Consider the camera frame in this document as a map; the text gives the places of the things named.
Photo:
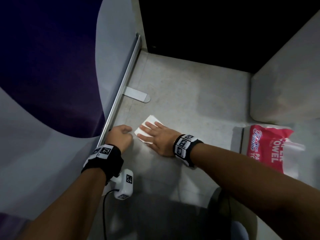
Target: black panel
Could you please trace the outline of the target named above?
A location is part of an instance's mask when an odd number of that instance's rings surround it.
[[[319,10],[263,1],[139,0],[148,51],[255,73]]]

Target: person's right arm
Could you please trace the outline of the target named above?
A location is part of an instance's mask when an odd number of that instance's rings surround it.
[[[156,122],[140,128],[153,137],[138,135],[163,156],[173,156],[181,133]],[[251,209],[283,239],[318,239],[320,191],[264,166],[245,155],[199,143],[191,161],[231,196]]]

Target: person's left arm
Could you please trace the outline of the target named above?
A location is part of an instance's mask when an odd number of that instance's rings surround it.
[[[108,133],[105,143],[117,146],[123,153],[132,142],[132,135],[127,134],[131,130],[126,125],[116,126]],[[105,184],[102,169],[86,169],[18,239],[87,239]]]

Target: forearm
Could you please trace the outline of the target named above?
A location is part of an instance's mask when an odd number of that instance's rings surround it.
[[[191,160],[278,234],[311,234],[318,224],[320,192],[262,163],[219,147],[197,144]]]
[[[86,239],[105,183],[106,176],[100,168],[85,170],[20,239]]]

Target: wrist strap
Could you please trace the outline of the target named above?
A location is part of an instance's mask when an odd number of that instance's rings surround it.
[[[193,147],[198,143],[203,142],[192,135],[180,135],[173,144],[173,153],[177,158],[180,158],[187,166],[194,168],[195,165],[190,159],[190,153]]]
[[[98,146],[88,157],[81,173],[89,168],[101,168],[106,174],[106,185],[112,177],[118,177],[123,165],[121,151],[112,144]]]

